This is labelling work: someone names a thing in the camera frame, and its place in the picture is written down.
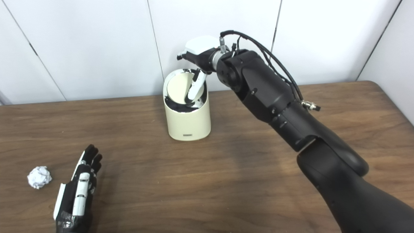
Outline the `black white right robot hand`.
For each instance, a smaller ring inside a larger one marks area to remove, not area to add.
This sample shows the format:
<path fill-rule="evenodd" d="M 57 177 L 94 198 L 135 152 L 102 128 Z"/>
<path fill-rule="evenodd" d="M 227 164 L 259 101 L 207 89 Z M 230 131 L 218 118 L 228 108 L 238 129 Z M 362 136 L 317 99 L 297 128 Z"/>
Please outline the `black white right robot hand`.
<path fill-rule="evenodd" d="M 185 45 L 185 49 L 178 53 L 178 61 L 184 59 L 198 67 L 184 98 L 186 105 L 192 105 L 196 101 L 196 95 L 204 86 L 207 76 L 216 72 L 218 60 L 226 52 L 228 52 L 228 49 L 223 38 L 201 36 L 189 40 Z"/>

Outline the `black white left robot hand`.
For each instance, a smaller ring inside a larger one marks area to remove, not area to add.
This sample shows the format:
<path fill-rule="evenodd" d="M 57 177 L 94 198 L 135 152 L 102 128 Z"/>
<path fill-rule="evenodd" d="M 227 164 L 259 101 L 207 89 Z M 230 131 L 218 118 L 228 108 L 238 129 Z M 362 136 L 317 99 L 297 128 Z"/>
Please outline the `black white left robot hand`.
<path fill-rule="evenodd" d="M 92 202 L 103 156 L 90 144 L 83 151 L 71 180 L 61 184 L 53 219 L 57 233 L 87 233 L 92 225 Z"/>

